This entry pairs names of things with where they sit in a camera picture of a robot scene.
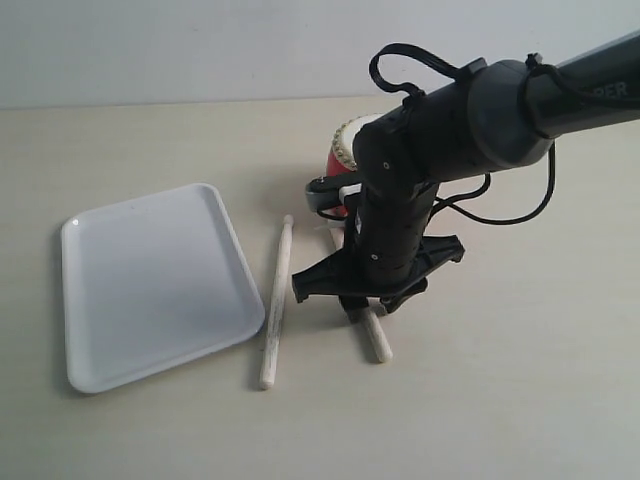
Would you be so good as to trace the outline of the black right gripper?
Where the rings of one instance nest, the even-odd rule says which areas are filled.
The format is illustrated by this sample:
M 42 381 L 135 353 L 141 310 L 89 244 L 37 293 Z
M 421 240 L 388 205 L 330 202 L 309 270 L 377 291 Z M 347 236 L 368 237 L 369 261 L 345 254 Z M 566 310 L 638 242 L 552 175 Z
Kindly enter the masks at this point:
M 312 295 L 336 296 L 349 320 L 359 320 L 377 298 L 386 314 L 428 288 L 428 275 L 447 262 L 458 263 L 464 247 L 455 235 L 426 236 L 438 184 L 425 184 L 407 202 L 383 199 L 361 179 L 343 187 L 346 207 L 343 246 L 292 276 L 296 301 Z

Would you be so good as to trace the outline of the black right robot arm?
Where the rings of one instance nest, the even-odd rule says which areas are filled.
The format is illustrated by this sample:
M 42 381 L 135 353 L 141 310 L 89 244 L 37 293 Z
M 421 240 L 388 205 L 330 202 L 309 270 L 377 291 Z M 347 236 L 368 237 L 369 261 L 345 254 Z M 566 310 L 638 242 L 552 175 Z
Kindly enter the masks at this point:
M 378 299 L 387 312 L 424 292 L 428 276 L 464 254 L 454 236 L 425 229 L 460 196 L 438 195 L 447 182 L 556 160 L 558 137 L 639 116 L 639 36 L 630 33 L 559 65 L 538 54 L 525 60 L 453 66 L 414 45 L 392 43 L 387 55 L 421 62 L 448 78 L 425 92 L 386 81 L 376 61 L 374 83 L 403 92 L 401 105 L 364 124 L 352 146 L 353 171 L 312 180 L 309 207 L 329 217 L 346 211 L 342 247 L 292 278 L 295 298 L 335 296 L 345 310 Z

